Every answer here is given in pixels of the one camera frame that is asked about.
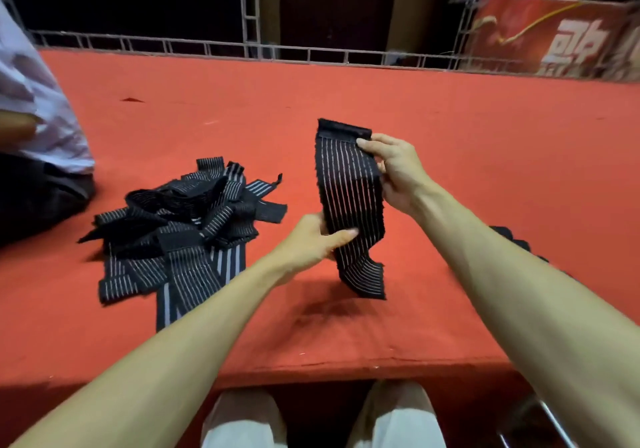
person's left hand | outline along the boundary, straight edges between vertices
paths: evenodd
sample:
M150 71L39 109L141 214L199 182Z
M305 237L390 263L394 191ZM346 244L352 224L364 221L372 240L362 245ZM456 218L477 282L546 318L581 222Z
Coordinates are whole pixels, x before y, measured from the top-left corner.
M356 235L357 229L327 235L322 213L304 215L289 236L269 254L282 267L283 276L278 285L290 282L296 274L330 258L334 249L348 244Z

red floor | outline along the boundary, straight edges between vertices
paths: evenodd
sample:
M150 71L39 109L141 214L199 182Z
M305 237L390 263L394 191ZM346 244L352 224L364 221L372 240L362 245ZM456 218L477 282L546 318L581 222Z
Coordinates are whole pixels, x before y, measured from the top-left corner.
M509 226L640 320L635 85L53 51L45 59L86 130L99 193L85 214L0 251L3 412L20 390L70 392L154 333L155 298L100 306L100 245L75 243L94 214L204 156L239 161L249 180L283 172L269 199L289 213L282 225L258 224L251 264L320 207L318 117L412 142L428 173L479 217ZM386 266L388 301L356 298L332 264L301 274L265 300L217 387L509 371L419 228L390 208L385 224L372 257Z

black elastic band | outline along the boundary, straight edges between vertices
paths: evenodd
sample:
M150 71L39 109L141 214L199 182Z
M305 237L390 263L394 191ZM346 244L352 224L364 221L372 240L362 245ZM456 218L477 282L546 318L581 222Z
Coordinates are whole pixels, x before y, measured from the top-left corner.
M352 242L335 250L340 279L365 298L385 298L383 266L369 249L384 237L380 171L373 156L356 139L371 138L371 130L342 122L318 120L316 173L320 201L329 234L357 228Z

person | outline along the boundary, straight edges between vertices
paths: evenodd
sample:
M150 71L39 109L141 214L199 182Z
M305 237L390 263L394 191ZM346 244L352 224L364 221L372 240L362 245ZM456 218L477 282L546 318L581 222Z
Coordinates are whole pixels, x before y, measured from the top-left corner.
M69 101L0 1L0 246L82 211L94 165Z
M413 147L374 134L358 145L380 159L390 206L424 230L515 366L581 448L640 446L640 329L585 286L483 224L422 168ZM147 340L46 415L15 448L172 447L226 355L272 288L347 244L302 217L272 252ZM282 447L285 427L261 390L223 393L203 446ZM365 401L350 447L442 448L422 388L381 382Z

black pants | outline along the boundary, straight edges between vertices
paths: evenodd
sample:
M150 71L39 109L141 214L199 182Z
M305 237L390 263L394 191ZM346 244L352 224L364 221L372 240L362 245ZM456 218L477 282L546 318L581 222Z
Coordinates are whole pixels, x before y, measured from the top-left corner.
M37 234L83 211L93 175L0 153L0 246Z

